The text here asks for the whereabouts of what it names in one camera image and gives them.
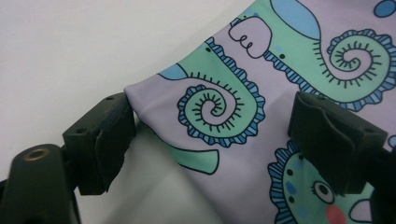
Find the seahorse print fabric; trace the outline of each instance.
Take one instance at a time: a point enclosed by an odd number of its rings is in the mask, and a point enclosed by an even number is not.
[[[370,222],[373,188],[334,194],[287,129],[295,92],[311,92],[387,131],[384,147],[395,147],[395,8],[257,0],[125,92],[227,223]]]

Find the eye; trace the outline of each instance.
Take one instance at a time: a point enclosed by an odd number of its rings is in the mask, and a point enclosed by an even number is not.
[[[312,187],[312,190],[313,190],[314,194],[318,195],[318,197],[324,203],[333,203],[334,202],[334,193],[332,192],[332,189],[329,186],[327,186],[325,183],[316,181],[314,183],[314,186]]]

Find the white background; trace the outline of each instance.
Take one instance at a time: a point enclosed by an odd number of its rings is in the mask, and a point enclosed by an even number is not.
[[[0,0],[0,180],[18,153],[61,146],[100,100],[176,63],[251,3]],[[218,220],[166,151],[145,136],[134,145],[108,194],[78,197],[83,223]]]

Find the pink cheek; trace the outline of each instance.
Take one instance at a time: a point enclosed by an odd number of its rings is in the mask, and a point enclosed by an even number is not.
[[[347,219],[343,211],[335,205],[329,205],[326,208],[326,217],[330,224],[346,224]]]

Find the blue scalloped edge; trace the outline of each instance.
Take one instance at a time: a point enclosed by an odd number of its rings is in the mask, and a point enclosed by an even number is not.
[[[271,202],[277,207],[278,212],[276,214],[275,223],[297,223],[290,211],[288,203],[286,202],[285,192],[283,191],[282,181],[283,173],[286,163],[300,150],[294,143],[289,140],[288,148],[279,148],[276,150],[276,162],[268,165],[268,173],[271,176],[271,188],[270,188],[270,199]]]
[[[231,144],[245,144],[248,136],[256,136],[258,133],[258,124],[265,119],[264,114],[264,104],[265,99],[259,95],[259,88],[253,82],[247,80],[247,73],[245,70],[240,69],[236,66],[236,62],[233,58],[225,56],[223,47],[220,45],[216,45],[214,38],[210,37],[206,40],[206,44],[215,52],[221,61],[235,74],[236,77],[244,84],[244,86],[248,89],[248,91],[254,97],[257,104],[256,115],[253,120],[250,122],[246,129],[238,134],[237,136],[232,137],[215,137],[209,136],[205,133],[201,133],[197,129],[193,127],[193,125],[187,120],[187,117],[184,112],[184,106],[190,99],[192,95],[194,95],[197,91],[202,91],[205,86],[199,85],[197,87],[190,87],[186,90],[186,94],[179,100],[177,106],[179,109],[178,120],[183,125],[188,127],[188,134],[191,137],[201,138],[210,146],[214,144],[220,144],[222,147],[229,147]]]
[[[348,36],[352,36],[352,35],[366,35],[371,38],[374,38],[376,41],[378,41],[382,46],[384,46],[387,49],[389,56],[391,58],[388,76],[384,79],[384,81],[381,83],[381,85],[375,91],[373,91],[370,95],[367,95],[366,97],[359,99],[357,101],[348,102],[348,103],[337,102],[337,101],[333,100],[337,105],[340,105],[343,108],[358,112],[358,111],[362,110],[365,105],[379,104],[382,101],[382,93],[384,91],[389,91],[389,90],[395,88],[395,86],[396,86],[396,48],[392,45],[391,37],[389,35],[376,35],[375,31],[366,29],[366,30],[362,30],[362,31],[350,30],[350,31],[344,32],[341,36],[336,37],[332,40],[332,44],[328,47],[327,52],[331,53],[332,50],[334,49],[335,45],[338,42],[340,42],[342,39],[344,39]],[[324,97],[332,100],[332,98],[322,94],[321,92],[316,90],[314,87],[312,87],[308,82],[305,81],[305,79],[303,77],[301,77],[299,74],[297,74],[292,69],[290,69],[286,64],[282,63],[269,50],[267,50],[263,56],[264,56],[265,60],[271,61],[274,63],[274,68],[276,70],[285,72],[286,76],[290,82],[298,84],[300,91],[313,93],[315,95],[321,95],[321,96],[324,96]]]

